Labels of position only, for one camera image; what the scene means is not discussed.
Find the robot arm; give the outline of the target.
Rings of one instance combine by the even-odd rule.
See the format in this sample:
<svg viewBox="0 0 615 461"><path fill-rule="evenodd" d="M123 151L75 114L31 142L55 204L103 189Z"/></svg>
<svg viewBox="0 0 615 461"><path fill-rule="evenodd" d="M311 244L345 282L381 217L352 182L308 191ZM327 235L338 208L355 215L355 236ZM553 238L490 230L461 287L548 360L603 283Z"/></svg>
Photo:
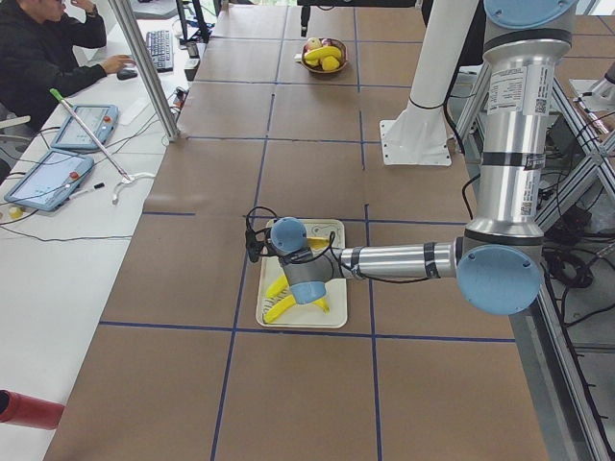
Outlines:
<svg viewBox="0 0 615 461"><path fill-rule="evenodd" d="M544 234L534 216L554 70L572 45L574 2L434 2L408 104L381 127L383 157L388 165L443 160L439 119L477 11L485 12L481 52L490 77L476 215L452 243L330 246L319 255L304 224L284 217L266 245L279 259L295 303L320 300L332 279L456 278L470 304L497 315L520 312L536 299Z"/></svg>

